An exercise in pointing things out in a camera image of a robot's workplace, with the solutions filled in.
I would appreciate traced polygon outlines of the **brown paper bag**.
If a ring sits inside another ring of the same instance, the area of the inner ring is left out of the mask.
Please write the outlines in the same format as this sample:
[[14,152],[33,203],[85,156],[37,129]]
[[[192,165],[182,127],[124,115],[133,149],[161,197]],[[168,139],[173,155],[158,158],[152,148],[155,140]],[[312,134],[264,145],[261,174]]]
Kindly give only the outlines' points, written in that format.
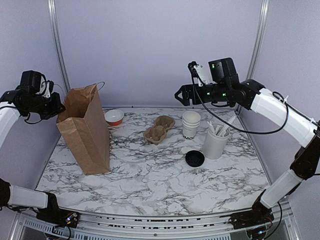
[[85,175],[110,171],[110,132],[105,120],[98,85],[73,88],[67,94],[65,111],[56,125]]

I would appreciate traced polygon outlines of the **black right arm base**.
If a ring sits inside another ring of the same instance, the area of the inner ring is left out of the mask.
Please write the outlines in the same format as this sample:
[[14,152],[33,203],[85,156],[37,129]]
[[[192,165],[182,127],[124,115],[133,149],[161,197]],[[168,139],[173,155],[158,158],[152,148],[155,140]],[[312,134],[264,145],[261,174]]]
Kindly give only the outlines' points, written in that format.
[[274,219],[272,210],[261,203],[261,197],[259,196],[253,203],[251,210],[231,214],[228,222],[237,230],[271,223]]

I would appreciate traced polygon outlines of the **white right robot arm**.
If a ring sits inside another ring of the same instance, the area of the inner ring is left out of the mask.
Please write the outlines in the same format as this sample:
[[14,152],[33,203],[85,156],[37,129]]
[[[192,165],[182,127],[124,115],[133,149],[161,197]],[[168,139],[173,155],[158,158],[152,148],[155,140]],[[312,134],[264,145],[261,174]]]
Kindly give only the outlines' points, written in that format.
[[187,67],[198,83],[182,85],[174,94],[175,99],[184,106],[226,102],[234,107],[238,104],[266,117],[300,145],[289,169],[257,198],[248,212],[247,219],[258,224],[267,216],[267,210],[293,193],[302,181],[316,175],[320,160],[320,124],[290,106],[280,93],[270,91],[253,79],[240,81],[232,58],[213,60],[208,65],[213,82],[204,82],[199,73],[201,65],[192,61]]

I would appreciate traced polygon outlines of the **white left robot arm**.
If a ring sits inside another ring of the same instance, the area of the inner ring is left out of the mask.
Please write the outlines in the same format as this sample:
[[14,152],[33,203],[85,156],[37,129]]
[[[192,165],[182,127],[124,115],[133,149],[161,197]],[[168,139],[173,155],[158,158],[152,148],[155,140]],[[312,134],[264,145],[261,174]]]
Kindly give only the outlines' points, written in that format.
[[[2,145],[20,117],[29,122],[32,113],[38,114],[40,120],[48,120],[64,112],[66,107],[61,102],[60,94],[53,91],[54,82],[47,80],[45,75],[34,70],[24,71],[19,85],[8,90],[0,97],[0,144]],[[44,215],[53,223],[63,219],[63,211],[58,208],[49,193],[31,190],[12,185],[0,180],[0,207],[43,209]]]

